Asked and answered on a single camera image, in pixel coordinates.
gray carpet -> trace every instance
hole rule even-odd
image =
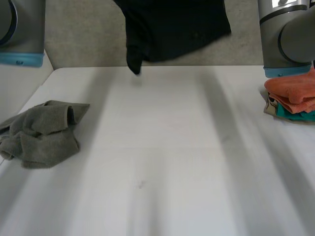
[[[55,69],[125,66],[125,19],[112,0],[46,0],[45,47]],[[158,65],[262,65],[257,0],[225,0],[232,36]]]

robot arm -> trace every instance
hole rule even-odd
[[[315,7],[310,0],[258,0],[266,77],[309,72],[315,60]]]

black shirt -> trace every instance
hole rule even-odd
[[[114,0],[126,18],[127,63],[159,62],[231,33],[223,0]]]

towel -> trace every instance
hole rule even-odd
[[[292,114],[291,112],[286,110],[280,103],[278,104],[277,116],[283,117],[286,119],[291,119],[291,120],[315,121],[315,111],[312,111],[310,113],[300,112],[300,113]]]
[[[265,87],[270,97],[292,114],[315,110],[315,69],[305,75],[270,79]]]
[[[293,124],[305,124],[305,125],[314,125],[315,124],[315,121],[293,120],[293,119],[288,119],[288,118],[278,116],[277,111],[278,111],[279,105],[280,104],[275,99],[268,97],[267,104],[266,104],[265,109],[264,109],[264,113],[272,115],[273,117],[275,117],[277,119],[280,119],[280,120],[283,120],[283,121],[286,121],[289,123],[293,123]]]
[[[224,0],[114,0],[126,19],[127,64],[161,62],[231,34]]]
[[[28,169],[51,168],[79,152],[72,128],[88,104],[48,101],[0,124],[0,155]]]

white tabletop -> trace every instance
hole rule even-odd
[[[0,236],[313,236],[315,127],[263,113],[261,66],[55,71],[23,111],[90,103],[81,152],[0,167]]]

